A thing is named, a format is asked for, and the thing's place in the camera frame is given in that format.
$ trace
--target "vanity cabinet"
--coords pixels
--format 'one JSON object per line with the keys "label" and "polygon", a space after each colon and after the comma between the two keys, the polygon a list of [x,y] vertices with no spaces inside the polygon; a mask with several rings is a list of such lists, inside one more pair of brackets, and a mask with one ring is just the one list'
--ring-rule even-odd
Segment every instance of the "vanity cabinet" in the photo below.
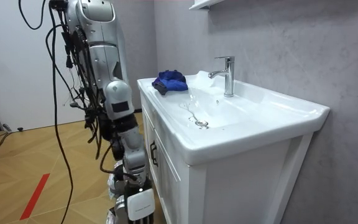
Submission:
{"label": "vanity cabinet", "polygon": [[227,99],[224,78],[204,71],[186,76],[189,91],[165,96],[153,81],[137,82],[150,173],[167,223],[279,224],[329,108],[239,81]]}

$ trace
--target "faucet handle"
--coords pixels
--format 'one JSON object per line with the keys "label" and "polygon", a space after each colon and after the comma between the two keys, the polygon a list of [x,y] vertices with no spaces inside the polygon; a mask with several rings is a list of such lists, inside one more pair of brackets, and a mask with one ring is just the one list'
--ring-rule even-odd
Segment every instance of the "faucet handle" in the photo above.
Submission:
{"label": "faucet handle", "polygon": [[225,62],[234,62],[234,59],[236,58],[235,56],[221,56],[221,57],[215,57],[215,59],[218,58],[224,58]]}

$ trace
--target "shelf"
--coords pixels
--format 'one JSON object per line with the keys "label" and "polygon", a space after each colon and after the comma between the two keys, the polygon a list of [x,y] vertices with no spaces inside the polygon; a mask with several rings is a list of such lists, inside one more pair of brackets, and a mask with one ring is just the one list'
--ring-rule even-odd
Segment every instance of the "shelf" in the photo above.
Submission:
{"label": "shelf", "polygon": [[194,5],[192,5],[189,10],[198,10],[198,9],[209,9],[213,4],[219,3],[224,0],[195,0]]}

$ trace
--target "cabinet handle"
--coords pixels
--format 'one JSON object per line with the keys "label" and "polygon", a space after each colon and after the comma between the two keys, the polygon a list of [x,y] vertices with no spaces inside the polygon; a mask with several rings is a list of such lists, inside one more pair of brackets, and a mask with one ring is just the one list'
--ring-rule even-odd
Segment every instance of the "cabinet handle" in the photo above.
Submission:
{"label": "cabinet handle", "polygon": [[157,146],[155,145],[155,141],[153,141],[153,143],[150,144],[150,153],[152,154],[153,164],[158,167],[157,159],[154,156],[154,150],[156,150],[156,149],[157,149]]}

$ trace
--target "chrome faucet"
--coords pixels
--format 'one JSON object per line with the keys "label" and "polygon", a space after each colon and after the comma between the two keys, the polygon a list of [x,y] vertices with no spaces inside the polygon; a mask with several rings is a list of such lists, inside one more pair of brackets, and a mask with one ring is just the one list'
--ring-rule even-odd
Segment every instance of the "chrome faucet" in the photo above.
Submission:
{"label": "chrome faucet", "polygon": [[225,56],[225,57],[216,57],[224,58],[225,69],[221,71],[215,71],[208,73],[209,78],[215,78],[216,75],[225,75],[224,82],[224,96],[232,97],[234,96],[234,56]]}

